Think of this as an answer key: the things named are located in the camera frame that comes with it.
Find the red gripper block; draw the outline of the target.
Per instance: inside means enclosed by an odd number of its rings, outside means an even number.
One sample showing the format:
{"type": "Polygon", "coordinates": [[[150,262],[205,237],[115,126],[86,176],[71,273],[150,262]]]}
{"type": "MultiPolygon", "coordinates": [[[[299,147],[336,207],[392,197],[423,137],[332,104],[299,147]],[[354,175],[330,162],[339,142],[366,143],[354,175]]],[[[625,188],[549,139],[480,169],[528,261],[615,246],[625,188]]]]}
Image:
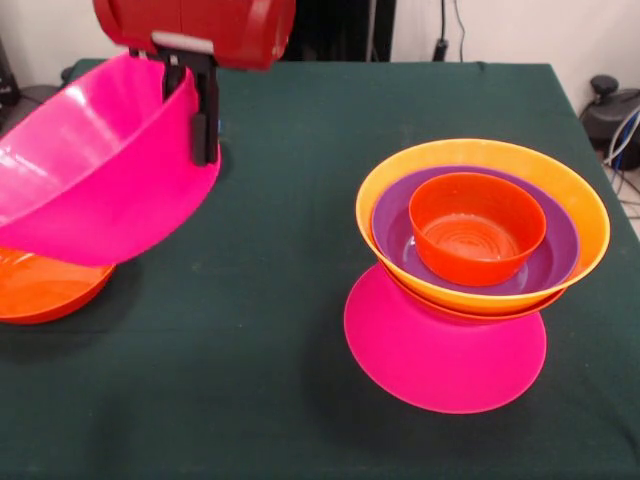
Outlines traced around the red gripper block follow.
{"type": "MultiPolygon", "coordinates": [[[[293,28],[294,1],[95,1],[105,34],[147,54],[178,50],[212,56],[224,68],[267,70],[279,60],[293,28]]],[[[164,64],[162,98],[182,85],[186,67],[164,64]]],[[[191,119],[193,160],[218,161],[219,87],[214,64],[194,73],[198,110],[191,119]]]]}

